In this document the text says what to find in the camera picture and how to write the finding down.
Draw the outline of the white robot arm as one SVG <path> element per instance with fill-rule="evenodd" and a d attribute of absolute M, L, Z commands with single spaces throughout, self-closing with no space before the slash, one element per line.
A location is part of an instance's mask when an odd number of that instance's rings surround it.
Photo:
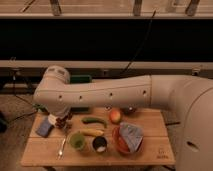
<path fill-rule="evenodd" d="M 147 75 L 72 84 L 67 69 L 46 69 L 36 103 L 64 117 L 73 107 L 145 107 L 169 110 L 180 119 L 176 171 L 213 171 L 213 79 Z"/>

